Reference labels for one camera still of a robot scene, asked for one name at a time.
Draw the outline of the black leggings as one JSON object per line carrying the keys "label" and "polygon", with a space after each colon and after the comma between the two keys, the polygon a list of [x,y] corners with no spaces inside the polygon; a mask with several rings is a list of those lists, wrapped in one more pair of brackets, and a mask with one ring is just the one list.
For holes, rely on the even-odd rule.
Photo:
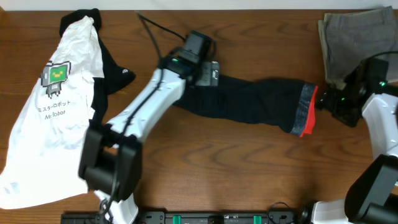
{"label": "black leggings", "polygon": [[188,87],[174,105],[193,114],[247,124],[278,126],[302,137],[315,126],[318,86],[303,80],[248,81],[222,75],[218,86]]}

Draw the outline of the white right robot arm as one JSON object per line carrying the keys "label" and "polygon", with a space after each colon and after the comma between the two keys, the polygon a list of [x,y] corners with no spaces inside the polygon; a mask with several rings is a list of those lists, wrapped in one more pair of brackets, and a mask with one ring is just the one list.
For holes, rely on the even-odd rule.
{"label": "white right robot arm", "polygon": [[374,161],[344,199],[314,203],[309,223],[397,223],[397,86],[374,83],[361,111]]}

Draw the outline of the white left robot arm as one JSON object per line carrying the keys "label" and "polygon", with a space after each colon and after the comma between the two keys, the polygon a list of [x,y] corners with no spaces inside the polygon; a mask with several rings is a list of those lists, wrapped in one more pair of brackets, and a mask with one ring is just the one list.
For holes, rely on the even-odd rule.
{"label": "white left robot arm", "polygon": [[64,214],[62,223],[133,223],[133,192],[142,176],[142,145],[167,109],[196,78],[196,86],[217,86],[216,61],[190,65],[166,57],[137,98],[106,124],[91,123],[85,134],[78,175],[100,198],[97,213]]}

